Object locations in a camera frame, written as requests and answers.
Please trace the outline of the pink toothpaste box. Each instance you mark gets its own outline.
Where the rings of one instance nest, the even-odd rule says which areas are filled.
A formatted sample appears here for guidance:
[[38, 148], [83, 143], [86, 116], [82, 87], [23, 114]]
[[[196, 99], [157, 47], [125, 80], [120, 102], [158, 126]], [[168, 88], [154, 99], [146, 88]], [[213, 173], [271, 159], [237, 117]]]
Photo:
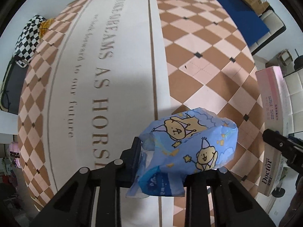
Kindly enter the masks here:
[[[292, 109], [290, 94], [281, 68], [271, 66], [259, 70], [256, 72], [256, 77], [263, 105], [265, 129], [288, 136], [289, 133], [293, 132]], [[282, 153], [266, 142], [258, 186], [259, 193], [265, 196], [271, 195], [280, 181], [284, 161]]]

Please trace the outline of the blue cartoon tissue pack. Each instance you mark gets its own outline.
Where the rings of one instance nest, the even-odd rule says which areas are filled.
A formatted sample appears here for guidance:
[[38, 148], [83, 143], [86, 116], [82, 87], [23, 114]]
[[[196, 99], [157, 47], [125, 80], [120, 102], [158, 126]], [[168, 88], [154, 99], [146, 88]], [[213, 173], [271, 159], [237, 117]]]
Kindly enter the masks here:
[[195, 108], [153, 121], [139, 139], [139, 168], [126, 196], [184, 196], [188, 175], [216, 170], [234, 158], [238, 127]]

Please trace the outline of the white sofa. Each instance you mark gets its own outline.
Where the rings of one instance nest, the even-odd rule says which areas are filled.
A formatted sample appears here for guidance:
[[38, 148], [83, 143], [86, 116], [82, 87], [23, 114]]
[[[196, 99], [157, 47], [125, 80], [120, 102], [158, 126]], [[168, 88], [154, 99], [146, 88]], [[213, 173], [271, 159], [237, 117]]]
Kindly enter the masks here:
[[[249, 47], [252, 55], [255, 55], [286, 31], [285, 24], [272, 9], [264, 12], [260, 19], [268, 27], [269, 32]], [[297, 58], [293, 58], [288, 49], [283, 49], [266, 63], [266, 67], [270, 66], [281, 68], [290, 94], [289, 133], [300, 137], [302, 136], [302, 56], [298, 54]]]

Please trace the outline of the pink suitcase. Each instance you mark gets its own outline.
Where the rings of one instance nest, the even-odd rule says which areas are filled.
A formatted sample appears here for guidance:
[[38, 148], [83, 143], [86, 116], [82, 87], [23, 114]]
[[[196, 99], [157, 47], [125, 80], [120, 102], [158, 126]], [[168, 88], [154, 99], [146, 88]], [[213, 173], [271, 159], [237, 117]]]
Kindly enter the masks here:
[[20, 150], [18, 142], [11, 142], [6, 149], [8, 158], [10, 159], [12, 165], [18, 169], [22, 169], [20, 162]]

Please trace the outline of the blue mat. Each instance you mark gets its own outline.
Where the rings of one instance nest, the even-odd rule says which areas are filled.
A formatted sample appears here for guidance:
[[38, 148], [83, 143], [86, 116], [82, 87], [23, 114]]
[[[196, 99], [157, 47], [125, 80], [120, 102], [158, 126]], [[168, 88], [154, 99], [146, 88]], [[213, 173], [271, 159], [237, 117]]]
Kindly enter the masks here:
[[270, 32], [266, 24], [242, 0], [217, 0], [229, 14], [250, 47]]

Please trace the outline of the black folding cot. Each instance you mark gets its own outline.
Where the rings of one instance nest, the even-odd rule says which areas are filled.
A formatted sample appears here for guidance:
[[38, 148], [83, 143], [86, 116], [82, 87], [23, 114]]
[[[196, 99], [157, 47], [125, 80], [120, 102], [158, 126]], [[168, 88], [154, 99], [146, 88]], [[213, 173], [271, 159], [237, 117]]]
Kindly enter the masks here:
[[17, 115], [20, 96], [29, 63], [19, 56], [13, 56], [8, 64], [1, 86], [1, 110]]

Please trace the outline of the checkered tablecloth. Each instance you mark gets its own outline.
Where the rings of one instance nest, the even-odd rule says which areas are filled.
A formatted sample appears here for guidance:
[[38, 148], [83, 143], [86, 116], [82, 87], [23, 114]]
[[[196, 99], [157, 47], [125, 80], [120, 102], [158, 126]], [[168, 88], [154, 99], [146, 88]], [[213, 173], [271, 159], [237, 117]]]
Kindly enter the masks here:
[[227, 168], [256, 195], [262, 102], [220, 0], [76, 0], [41, 39], [20, 95], [21, 165], [41, 211], [81, 167], [118, 159], [152, 121], [202, 107], [236, 123]]

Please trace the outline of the black white checkered cloth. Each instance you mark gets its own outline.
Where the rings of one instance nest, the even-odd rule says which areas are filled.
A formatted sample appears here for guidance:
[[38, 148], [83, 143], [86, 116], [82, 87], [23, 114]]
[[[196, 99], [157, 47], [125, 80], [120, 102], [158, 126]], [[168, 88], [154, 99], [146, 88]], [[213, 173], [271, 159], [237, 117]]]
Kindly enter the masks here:
[[13, 54], [15, 63], [19, 67], [26, 68], [31, 62], [40, 40], [40, 25], [45, 20], [43, 16], [35, 15], [27, 21], [19, 35]]

